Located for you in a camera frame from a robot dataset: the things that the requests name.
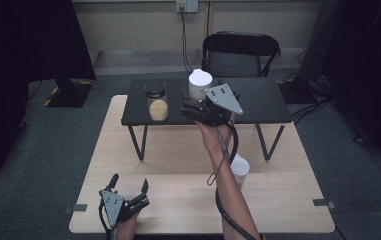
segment black metal table leg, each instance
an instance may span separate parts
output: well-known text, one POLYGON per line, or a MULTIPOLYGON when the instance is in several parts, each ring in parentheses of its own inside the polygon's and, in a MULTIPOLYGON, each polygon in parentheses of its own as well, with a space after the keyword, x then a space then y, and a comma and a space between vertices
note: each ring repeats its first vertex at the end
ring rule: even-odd
POLYGON ((273 142, 273 144, 271 146, 271 149, 270 149, 269 153, 268 153, 268 150, 267 150, 267 146, 265 144, 264 136, 262 135, 261 127, 259 126, 259 124, 255 124, 255 125, 256 125, 256 130, 258 130, 259 141, 261 142, 262 152, 264 153, 264 158, 265 158, 265 160, 268 161, 268 160, 271 159, 272 153, 274 152, 274 149, 277 146, 278 140, 280 139, 281 134, 283 133, 285 125, 282 124, 280 126, 280 129, 278 129, 277 136, 275 136, 274 142, 273 142))
POLYGON ((141 150, 140 150, 138 143, 137 143, 136 135, 134 134, 133 126, 128 125, 128 130, 130 131, 131 138, 133 139, 134 147, 136 149, 137 156, 140 159, 140 161, 143 161, 143 159, 144 159, 144 150, 146 148, 147 127, 148 127, 148 125, 144 125, 143 140, 141 142, 141 150))

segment person's right arm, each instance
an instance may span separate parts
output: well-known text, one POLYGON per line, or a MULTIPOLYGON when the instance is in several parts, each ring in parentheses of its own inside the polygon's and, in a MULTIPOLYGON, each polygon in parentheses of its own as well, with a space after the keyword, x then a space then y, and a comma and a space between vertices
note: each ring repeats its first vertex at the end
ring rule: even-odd
MULTIPOLYGON (((252 237, 255 239, 261 239, 249 207, 247 206, 246 200, 244 199, 244 196, 240 191, 240 188, 237 185, 231 171, 229 159, 224 159, 224 162, 221 164, 221 161, 224 158, 224 152, 221 147, 217 130, 199 122, 196 122, 196 124, 199 126, 202 133, 203 143, 211 159, 213 170, 216 173, 215 177, 218 195, 224 210, 228 213, 231 219, 234 220, 234 222, 236 222, 252 237)), ((218 127, 218 131, 228 147, 228 143, 231 138, 231 131, 225 125, 218 127)), ((224 238, 226 240, 245 239, 239 232, 229 225, 224 218, 222 218, 222 225, 224 238)))

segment power outlet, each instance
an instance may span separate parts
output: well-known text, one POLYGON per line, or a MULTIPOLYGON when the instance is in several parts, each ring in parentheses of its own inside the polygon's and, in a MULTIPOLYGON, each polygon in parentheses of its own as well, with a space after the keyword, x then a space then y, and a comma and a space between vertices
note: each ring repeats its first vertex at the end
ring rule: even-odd
POLYGON ((176 12, 195 13, 199 10, 199 2, 197 0, 180 0, 175 1, 176 12))

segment light wood tabletop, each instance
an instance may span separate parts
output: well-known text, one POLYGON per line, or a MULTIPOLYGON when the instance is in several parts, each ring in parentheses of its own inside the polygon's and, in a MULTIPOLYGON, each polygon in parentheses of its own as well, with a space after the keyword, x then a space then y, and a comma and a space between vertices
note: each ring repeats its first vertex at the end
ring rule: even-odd
MULTIPOLYGON (((118 194, 131 200, 141 193, 146 178, 150 205, 139 217, 137 234, 222 233, 215 204, 215 184, 207 185, 212 173, 209 156, 197 126, 150 126, 146 156, 140 161, 121 116, 127 96, 112 99, 69 228, 74 233, 103 233, 98 216, 98 191, 115 173, 118 194)), ((271 146, 280 124, 262 124, 271 146)), ((314 172, 293 123, 286 124, 271 160, 265 161, 255 125, 236 125, 238 154, 248 160, 250 172, 242 192, 261 233, 328 233, 334 230, 314 172)), ((143 126, 135 127, 137 137, 143 126)))

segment white paper cup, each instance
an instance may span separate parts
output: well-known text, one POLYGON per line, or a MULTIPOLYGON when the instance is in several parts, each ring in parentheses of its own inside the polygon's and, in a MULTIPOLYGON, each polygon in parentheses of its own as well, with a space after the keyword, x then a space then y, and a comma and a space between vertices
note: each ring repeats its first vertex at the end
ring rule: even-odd
POLYGON ((246 159, 240 157, 236 154, 233 162, 231 163, 231 171, 233 171, 234 177, 236 178, 237 184, 240 188, 243 186, 244 180, 249 173, 250 165, 246 159))

